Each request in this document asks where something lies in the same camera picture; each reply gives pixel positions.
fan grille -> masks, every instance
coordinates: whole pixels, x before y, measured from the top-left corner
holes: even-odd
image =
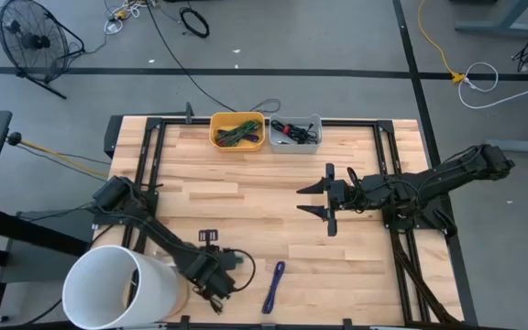
[[[0,41],[16,68],[35,80],[50,82],[66,68],[64,30],[34,1],[9,0],[0,8]]]

wooden table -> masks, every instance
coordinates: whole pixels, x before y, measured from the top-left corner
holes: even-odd
[[[124,117],[110,175],[134,179],[145,123],[144,116]],[[417,122],[393,124],[402,170],[425,170]],[[342,319],[351,318],[354,325],[403,325],[390,234],[380,212],[339,212],[337,236],[329,237],[326,223],[295,207],[325,204],[324,195],[295,191],[318,182],[327,162],[335,164],[336,179],[347,179],[348,166],[360,178],[379,172],[371,129],[324,127],[324,141],[315,155],[273,154],[268,145],[256,153],[221,153],[210,144],[208,132],[202,125],[167,126],[157,218],[197,246],[203,244],[198,242],[198,230],[218,229],[216,244],[249,252],[257,272],[247,289],[225,302],[221,315],[192,293],[186,307],[168,321],[189,315],[193,323],[341,325]],[[147,177],[151,154],[148,159]],[[116,226],[97,245],[119,245],[123,232]],[[434,230],[415,230],[415,236],[425,281],[447,311],[463,319],[444,237]],[[157,250],[153,242],[147,243],[148,255],[164,255]],[[286,270],[274,310],[264,315],[261,307],[280,260],[286,261]],[[230,275],[243,285],[250,272],[246,262]],[[418,319],[414,287],[407,281]]]

white cylinder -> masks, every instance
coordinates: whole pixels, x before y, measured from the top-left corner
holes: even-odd
[[[132,273],[136,296],[126,308]],[[72,266],[62,288],[62,307],[83,329],[145,325],[165,317],[181,292],[177,273],[165,263],[119,246],[95,248]]]

yellow cable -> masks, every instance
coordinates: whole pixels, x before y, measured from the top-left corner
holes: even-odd
[[[427,33],[423,29],[423,23],[421,22],[421,12],[423,10],[424,2],[425,2],[425,0],[421,1],[421,4],[419,5],[419,11],[417,12],[417,21],[419,22],[419,29],[421,30],[421,33],[423,33],[423,36],[427,39],[427,41],[429,41],[429,43],[431,43],[435,48],[437,48],[437,50],[439,50],[439,53],[441,53],[441,58],[444,61],[444,65],[447,68],[447,70],[449,71],[449,73],[451,73],[451,77],[452,77],[451,81],[454,82],[454,83],[461,83],[464,80],[464,78],[466,78],[466,75],[462,74],[462,73],[459,73],[459,72],[455,72],[455,71],[451,70],[451,68],[449,68],[449,65],[447,65],[446,54],[441,49],[441,47],[439,47],[435,43],[435,41],[431,40],[431,38],[429,38],[429,36],[427,36]]]
[[[64,161],[68,162],[69,164],[71,164],[72,166],[74,166],[76,168],[79,168],[79,169],[81,169],[83,171],[87,171],[87,172],[89,172],[91,174],[99,175],[102,178],[106,178],[107,177],[107,173],[103,173],[103,172],[100,172],[98,170],[88,169],[88,168],[84,167],[83,165],[79,164],[78,162],[72,161],[69,158],[62,156],[61,154],[59,154],[58,152],[56,152],[54,150],[50,150],[48,148],[44,148],[44,147],[35,145],[35,144],[27,142],[25,140],[21,140],[19,143],[23,144],[26,147],[29,147],[29,148],[32,148],[32,149],[36,149],[36,150],[39,150],[39,151],[42,151],[42,152],[49,153],[50,155],[52,155],[54,157],[57,157],[57,158],[59,158],[61,160],[64,160]]]

electric fan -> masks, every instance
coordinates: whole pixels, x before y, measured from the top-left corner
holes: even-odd
[[[69,50],[69,32],[81,46]],[[83,41],[41,4],[32,0],[7,0],[0,8],[0,41],[16,75],[66,99],[48,83],[68,70],[70,60],[85,53]]]

